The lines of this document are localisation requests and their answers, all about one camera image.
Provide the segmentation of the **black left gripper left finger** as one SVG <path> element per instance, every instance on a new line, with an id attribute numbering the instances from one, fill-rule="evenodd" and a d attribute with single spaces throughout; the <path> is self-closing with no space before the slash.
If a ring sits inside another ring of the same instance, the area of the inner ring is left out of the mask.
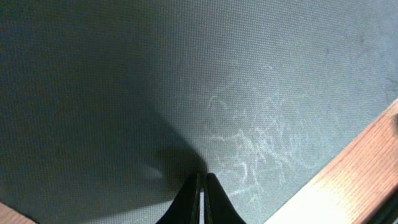
<path id="1" fill-rule="evenodd" d="M 198 224 L 200 221 L 200 192 L 200 175 L 190 175 L 170 207 L 156 224 Z"/>

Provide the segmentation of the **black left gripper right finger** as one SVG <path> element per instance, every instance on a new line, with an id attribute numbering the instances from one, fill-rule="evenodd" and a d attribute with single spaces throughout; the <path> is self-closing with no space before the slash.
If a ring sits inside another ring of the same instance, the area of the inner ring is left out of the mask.
<path id="1" fill-rule="evenodd" d="M 205 224 L 246 224 L 234 209 L 215 174 L 206 175 L 204 192 Z"/>

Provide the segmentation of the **black gift box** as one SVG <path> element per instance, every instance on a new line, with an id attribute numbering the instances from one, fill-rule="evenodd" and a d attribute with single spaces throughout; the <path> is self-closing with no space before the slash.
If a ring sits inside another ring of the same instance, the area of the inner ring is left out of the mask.
<path id="1" fill-rule="evenodd" d="M 155 223 L 212 172 L 263 223 L 396 98 L 396 1 L 2 1 L 1 202 Z"/>

